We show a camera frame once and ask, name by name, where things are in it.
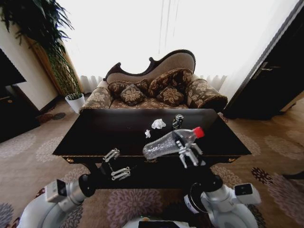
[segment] red bottle cap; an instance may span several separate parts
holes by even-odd
[[[198,139],[205,136],[205,133],[201,127],[194,128],[193,132],[195,133],[195,135]]]

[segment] throw pillow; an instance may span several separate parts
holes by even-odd
[[[175,107],[184,101],[184,95],[179,92],[177,88],[168,86],[157,95],[157,99],[167,105]]]
[[[112,100],[111,92],[107,88],[97,87],[80,108],[80,112],[84,109],[110,108]]]
[[[172,85],[184,93],[185,88],[191,79],[192,71],[187,68],[176,68],[169,70],[151,82],[148,95],[151,97],[156,97],[157,94],[159,94],[159,92],[168,85]]]
[[[150,87],[148,89],[148,95],[150,97],[156,97],[161,90],[166,88],[171,83],[171,80],[172,74],[170,73],[170,71],[158,76],[151,82]]]
[[[145,98],[145,95],[134,84],[126,87],[120,94],[121,99],[129,106],[134,106]]]
[[[178,68],[172,70],[172,86],[182,93],[185,92],[187,85],[192,79],[192,71],[187,68]]]
[[[134,84],[137,88],[140,89],[140,91],[142,91],[144,94],[147,94],[148,91],[148,80],[147,79],[143,79],[139,82],[126,82],[126,81],[114,81],[111,82],[108,86],[108,89],[111,91],[112,96],[114,98],[119,98],[120,97],[120,93],[129,85]]]

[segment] patterned cushion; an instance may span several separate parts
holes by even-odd
[[[186,88],[187,105],[189,108],[211,108],[220,112],[228,99],[211,87],[204,79],[192,81]]]
[[[158,101],[156,98],[144,98],[143,102],[134,105],[134,106],[128,106],[120,99],[113,100],[110,108],[117,108],[117,109],[123,109],[123,108],[131,108],[131,109],[141,109],[141,108],[147,108],[147,109],[157,109],[157,108],[166,108],[166,109],[184,109],[188,108],[186,104],[181,104],[176,107],[169,106],[163,102]]]
[[[126,87],[120,94],[122,100],[129,106],[134,106],[145,98],[145,95],[134,84]]]
[[[166,73],[154,79],[149,87],[148,95],[156,97],[161,90],[168,85],[176,87],[181,92],[185,91],[185,87],[192,79],[192,71],[186,68],[177,68],[169,70]]]
[[[112,100],[111,92],[107,88],[97,87],[80,108],[80,111],[84,109],[109,108]]]
[[[157,95],[157,99],[161,102],[164,102],[170,106],[178,106],[184,101],[184,95],[174,88],[173,86],[168,86]]]
[[[148,80],[143,79],[139,82],[131,83],[131,82],[125,82],[125,81],[114,81],[111,82],[108,86],[108,89],[112,92],[112,95],[114,98],[120,97],[120,93],[129,85],[135,84],[137,88],[140,89],[144,94],[147,94],[148,92]]]
[[[192,79],[192,71],[186,68],[179,68],[172,71],[172,86],[182,93]]]

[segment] green leaves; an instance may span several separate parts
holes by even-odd
[[[22,35],[41,45],[50,60],[56,81],[69,99],[81,97],[79,85],[72,67],[64,58],[65,48],[62,39],[69,38],[60,30],[67,26],[73,29],[67,18],[66,10],[55,0],[0,0],[1,19],[10,31],[10,23],[17,24],[19,31],[16,38]]]
[[[18,38],[27,35],[45,50],[59,48],[68,35],[61,27],[73,29],[66,11],[55,0],[0,0],[2,20],[9,31],[10,23],[20,27]]]

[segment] camera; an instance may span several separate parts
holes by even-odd
[[[236,198],[243,204],[260,204],[261,198],[257,189],[250,183],[234,186]]]

